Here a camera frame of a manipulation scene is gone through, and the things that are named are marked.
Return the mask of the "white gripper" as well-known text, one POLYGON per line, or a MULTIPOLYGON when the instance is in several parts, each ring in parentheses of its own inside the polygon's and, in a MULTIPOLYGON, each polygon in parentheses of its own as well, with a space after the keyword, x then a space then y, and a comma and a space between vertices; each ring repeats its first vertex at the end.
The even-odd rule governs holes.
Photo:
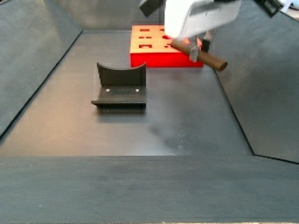
POLYGON ((206 32, 201 49, 210 50, 215 28, 235 20, 242 0, 166 0, 165 32, 174 39, 190 38, 190 60, 198 61, 198 34, 206 32))

